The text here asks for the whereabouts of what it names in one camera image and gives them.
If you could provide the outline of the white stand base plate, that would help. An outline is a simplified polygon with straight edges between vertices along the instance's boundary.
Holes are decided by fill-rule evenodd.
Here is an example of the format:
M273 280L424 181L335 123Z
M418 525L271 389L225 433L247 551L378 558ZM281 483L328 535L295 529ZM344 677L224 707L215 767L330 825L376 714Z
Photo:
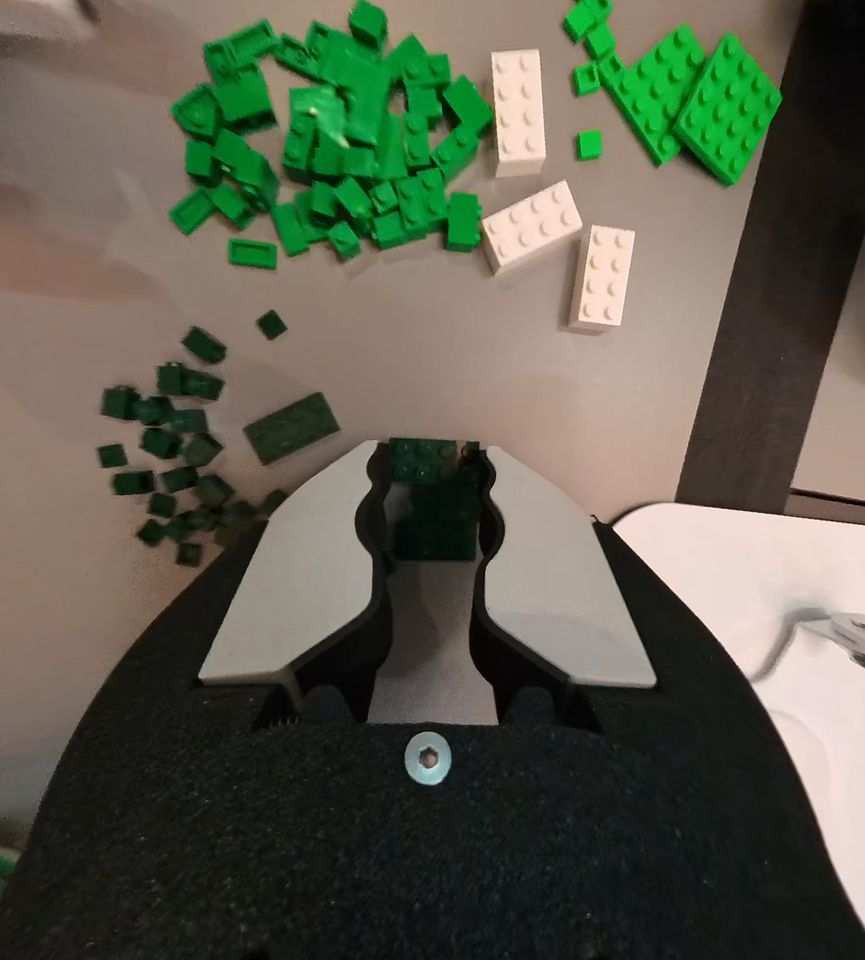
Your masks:
M776 727L865 927L865 524L657 503L618 535L711 631Z

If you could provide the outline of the large bright green lego plate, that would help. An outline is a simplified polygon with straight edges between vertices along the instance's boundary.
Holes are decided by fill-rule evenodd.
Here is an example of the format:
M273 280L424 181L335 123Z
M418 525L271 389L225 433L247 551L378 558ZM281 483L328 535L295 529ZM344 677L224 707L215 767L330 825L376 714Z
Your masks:
M655 167L681 149L674 125L705 62L703 45L682 23L635 63L616 52L598 63L602 86Z
M729 31L700 71L672 132L723 186L735 186L782 101L781 90Z

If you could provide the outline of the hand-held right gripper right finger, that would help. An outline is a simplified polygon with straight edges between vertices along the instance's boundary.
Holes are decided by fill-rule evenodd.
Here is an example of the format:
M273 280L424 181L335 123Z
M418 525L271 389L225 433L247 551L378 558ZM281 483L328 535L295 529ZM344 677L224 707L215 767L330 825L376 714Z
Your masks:
M553 717L583 715L580 690L653 690L658 679L597 522L498 446L478 456L481 560L469 647L498 722L540 690Z

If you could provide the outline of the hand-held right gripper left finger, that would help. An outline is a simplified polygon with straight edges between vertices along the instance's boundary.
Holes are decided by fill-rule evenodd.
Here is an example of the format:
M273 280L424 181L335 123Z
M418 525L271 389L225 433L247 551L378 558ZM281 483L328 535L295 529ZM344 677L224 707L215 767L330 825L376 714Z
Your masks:
M198 672L205 687L333 688L365 723L391 653L391 452L361 442L274 510Z

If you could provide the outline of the pile of dark green bricks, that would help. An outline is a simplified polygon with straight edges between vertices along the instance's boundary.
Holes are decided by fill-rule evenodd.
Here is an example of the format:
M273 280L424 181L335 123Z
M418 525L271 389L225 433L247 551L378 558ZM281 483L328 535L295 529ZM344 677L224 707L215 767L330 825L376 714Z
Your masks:
M130 462L122 442L100 445L99 466L112 472L111 489L121 498L142 498L145 518L135 538L148 548L172 546L178 567L198 568L205 556L205 539L220 548L234 545L253 522L268 519L288 499L281 488L271 490L258 504L210 468L224 444L210 429L206 403L218 401L225 381L213 367L227 357L227 346L207 329L194 325L181 345L194 361L168 361L156 368L155 390L106 387L100 414L138 427L138 452L152 466Z

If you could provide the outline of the pile of bright green bricks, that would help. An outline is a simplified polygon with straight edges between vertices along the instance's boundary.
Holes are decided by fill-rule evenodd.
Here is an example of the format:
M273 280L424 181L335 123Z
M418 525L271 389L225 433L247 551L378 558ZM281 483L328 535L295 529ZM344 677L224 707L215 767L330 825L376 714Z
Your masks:
M304 38L267 19L202 48L209 80L170 110L186 137L190 191L169 211L183 235L212 218L234 231L234 266L277 267L325 244L340 262L440 234L448 252L483 239L482 205L450 186L494 124L486 98L445 53L356 2L346 29Z

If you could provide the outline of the black bar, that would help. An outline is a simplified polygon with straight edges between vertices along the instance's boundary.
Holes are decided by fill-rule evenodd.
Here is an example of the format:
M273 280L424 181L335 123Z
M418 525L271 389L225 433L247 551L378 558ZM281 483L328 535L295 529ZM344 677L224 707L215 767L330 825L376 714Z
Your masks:
M807 2L675 502L781 514L865 235L865 2Z

